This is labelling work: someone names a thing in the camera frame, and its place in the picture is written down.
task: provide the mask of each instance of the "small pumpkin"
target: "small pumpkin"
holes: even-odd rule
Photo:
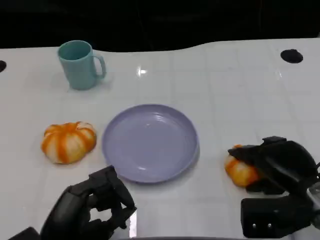
[[[234,146],[234,148],[239,147],[242,146],[240,144]],[[233,183],[243,188],[261,178],[255,167],[247,165],[243,161],[240,161],[231,155],[226,158],[224,169],[232,179]]]
[[[97,143],[97,135],[89,123],[77,121],[50,125],[44,132],[41,149],[57,164],[81,160]]]

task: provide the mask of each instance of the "mug handle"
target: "mug handle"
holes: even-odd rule
[[[102,69],[102,74],[101,75],[98,75],[97,73],[95,73],[95,74],[97,75],[98,79],[100,79],[100,80],[104,79],[105,76],[106,76],[106,73],[107,73],[105,60],[101,55],[99,55],[97,53],[94,53],[93,57],[97,58],[99,60],[100,65],[101,65],[101,69]]]

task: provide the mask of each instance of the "black hole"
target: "black hole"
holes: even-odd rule
[[[288,49],[281,52],[281,58],[288,63],[298,64],[304,59],[304,56],[296,49]]]
[[[3,70],[5,70],[6,67],[7,67],[6,62],[0,60],[0,73],[1,73]]]

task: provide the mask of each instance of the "white tabletop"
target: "white tabletop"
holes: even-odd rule
[[[297,49],[303,61],[283,61],[285,49]],[[182,111],[200,140],[197,165],[177,179],[151,186],[124,182],[138,207],[138,237],[243,238],[240,201],[250,195],[232,184],[223,167],[234,144],[283,136],[304,145],[319,162],[318,38],[100,52],[107,61],[107,78],[87,91],[69,89],[56,52],[55,47],[0,50],[0,60],[7,63],[0,73],[1,239],[28,226],[39,231],[68,185],[105,167],[101,136],[106,125],[137,104],[165,104]],[[40,149],[44,130],[75,121],[93,124],[97,146],[79,163],[52,164]],[[319,236],[313,227],[296,233],[299,239]]]

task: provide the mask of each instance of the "teal mug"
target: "teal mug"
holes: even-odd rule
[[[92,46],[86,41],[65,42],[59,47],[58,56],[66,79],[73,89],[90,89],[106,76],[104,58],[93,53]],[[99,60],[102,74],[97,73],[94,58]]]

